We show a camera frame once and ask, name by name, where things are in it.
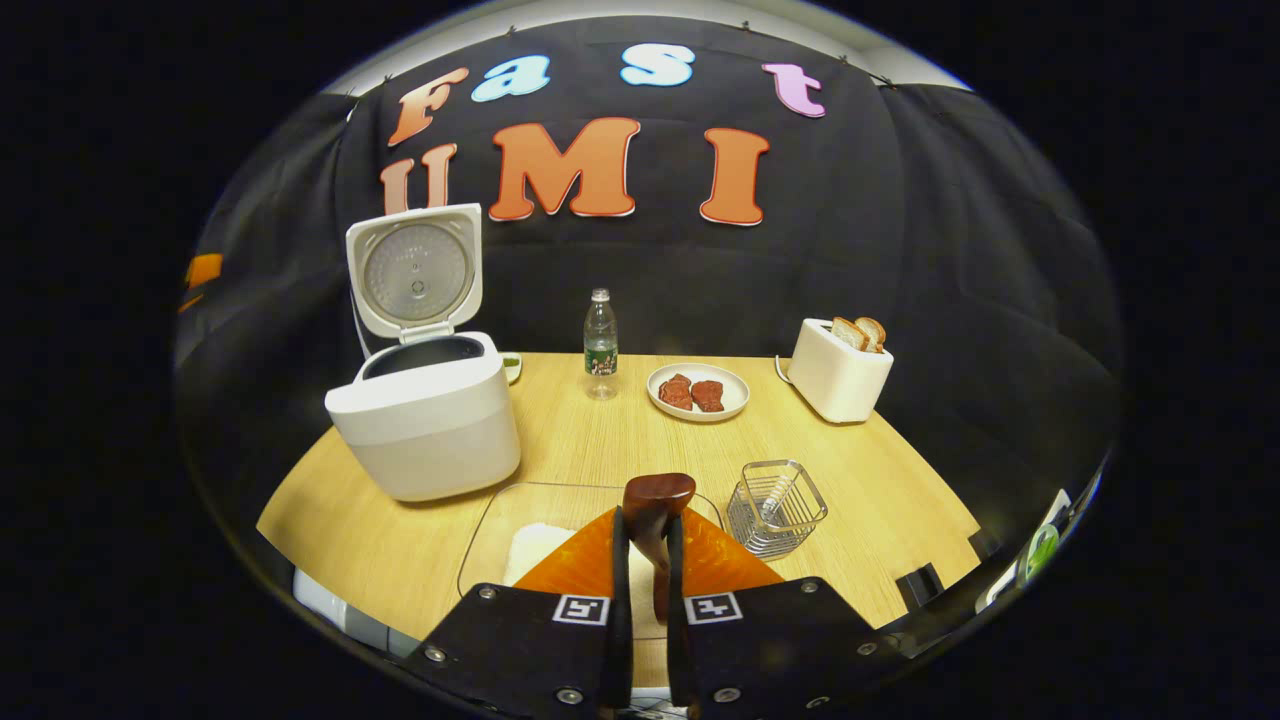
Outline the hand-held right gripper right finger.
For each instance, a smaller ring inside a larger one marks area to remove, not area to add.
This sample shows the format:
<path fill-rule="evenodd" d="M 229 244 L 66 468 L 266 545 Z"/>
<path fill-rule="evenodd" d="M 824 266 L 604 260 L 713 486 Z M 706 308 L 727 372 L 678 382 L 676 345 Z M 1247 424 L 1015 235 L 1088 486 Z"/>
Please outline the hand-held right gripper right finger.
<path fill-rule="evenodd" d="M 692 512 L 673 521 L 667 666 L 692 719 L 833 719 L 904 670 L 899 642 L 826 579 L 692 589 Z"/>

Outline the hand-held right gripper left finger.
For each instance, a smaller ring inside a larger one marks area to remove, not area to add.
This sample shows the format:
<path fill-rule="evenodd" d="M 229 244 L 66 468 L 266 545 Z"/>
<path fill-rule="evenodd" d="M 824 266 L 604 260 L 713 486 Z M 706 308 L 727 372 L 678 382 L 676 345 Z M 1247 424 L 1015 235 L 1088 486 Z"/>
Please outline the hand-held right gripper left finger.
<path fill-rule="evenodd" d="M 406 671 L 486 719 L 612 719 L 632 689 L 628 550 L 621 509 L 603 512 L 531 579 L 474 585 Z"/>

